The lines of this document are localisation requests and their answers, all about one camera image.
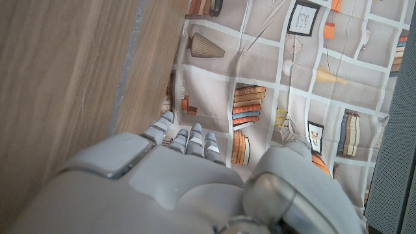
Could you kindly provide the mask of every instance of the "framed picture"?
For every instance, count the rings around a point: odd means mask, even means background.
[[[289,19],[287,32],[300,36],[312,36],[312,29],[320,5],[296,1]]]
[[[322,134],[324,132],[324,126],[308,121],[307,131],[308,131],[309,141],[312,145],[312,151],[321,154]]]

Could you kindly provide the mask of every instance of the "wood grain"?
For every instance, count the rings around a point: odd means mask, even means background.
[[[116,132],[138,134],[159,118],[188,3],[146,3]]]
[[[107,137],[139,1],[0,4],[1,232],[67,157]]]

